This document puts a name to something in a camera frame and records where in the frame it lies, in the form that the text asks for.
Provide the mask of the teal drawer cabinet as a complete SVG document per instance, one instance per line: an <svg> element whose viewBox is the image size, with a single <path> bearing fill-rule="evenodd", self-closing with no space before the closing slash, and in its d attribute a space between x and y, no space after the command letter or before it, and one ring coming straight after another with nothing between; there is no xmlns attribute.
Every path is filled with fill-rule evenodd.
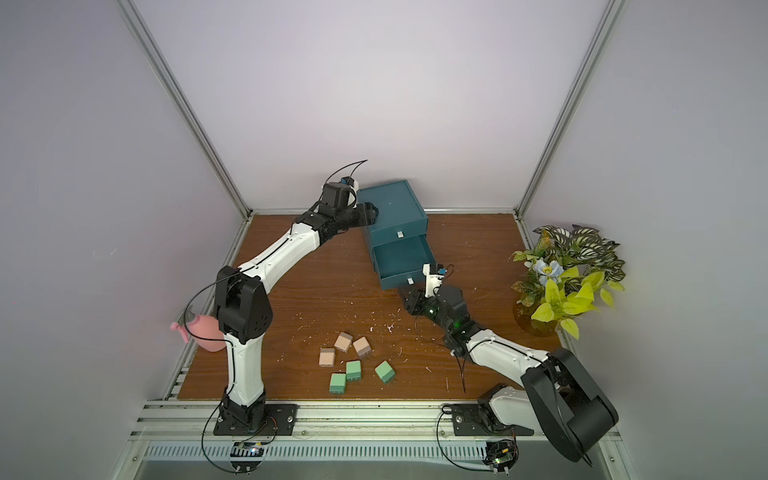
<svg viewBox="0 0 768 480"><path fill-rule="evenodd" d="M433 264L435 257L427 241L427 214L409 182L363 188L358 198L378 209L375 223L363 235L381 288L424 281L423 266Z"/></svg>

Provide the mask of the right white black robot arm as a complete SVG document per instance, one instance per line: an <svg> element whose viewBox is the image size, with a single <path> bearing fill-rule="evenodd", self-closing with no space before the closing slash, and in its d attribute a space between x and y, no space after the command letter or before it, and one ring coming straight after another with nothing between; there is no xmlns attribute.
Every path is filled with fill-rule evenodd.
<svg viewBox="0 0 768 480"><path fill-rule="evenodd" d="M444 330L443 342L461 370L471 362L521 385L544 435L566 459L584 459L618 423L617 410L571 351L524 347L481 326L456 287L417 284L398 293L408 313Z"/></svg>

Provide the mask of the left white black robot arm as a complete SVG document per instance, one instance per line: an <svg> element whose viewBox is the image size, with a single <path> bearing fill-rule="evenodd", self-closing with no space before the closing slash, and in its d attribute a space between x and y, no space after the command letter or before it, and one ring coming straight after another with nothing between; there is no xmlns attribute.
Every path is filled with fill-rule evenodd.
<svg viewBox="0 0 768 480"><path fill-rule="evenodd" d="M334 236L375 223L378 209L358 202L359 183L347 176L322 187L319 199L272 245L238 268L217 274L214 317L227 348L228 386L221 417L249 430L265 418L262 345L274 313L269 293L305 256Z"/></svg>

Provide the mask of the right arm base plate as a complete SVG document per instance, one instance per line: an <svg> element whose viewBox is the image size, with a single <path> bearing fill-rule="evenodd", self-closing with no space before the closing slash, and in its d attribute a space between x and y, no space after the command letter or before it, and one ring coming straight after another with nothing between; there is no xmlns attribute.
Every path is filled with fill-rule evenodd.
<svg viewBox="0 0 768 480"><path fill-rule="evenodd" d="M533 436L533 429L503 423L488 406L477 403L447 404L445 413L451 417L455 436Z"/></svg>

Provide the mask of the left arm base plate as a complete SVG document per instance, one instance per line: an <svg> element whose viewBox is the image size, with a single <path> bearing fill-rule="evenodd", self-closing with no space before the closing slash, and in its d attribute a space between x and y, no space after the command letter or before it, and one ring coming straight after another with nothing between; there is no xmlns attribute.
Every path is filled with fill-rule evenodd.
<svg viewBox="0 0 768 480"><path fill-rule="evenodd" d="M244 407L222 405L215 416L215 436L291 436L298 406L290 403L255 403Z"/></svg>

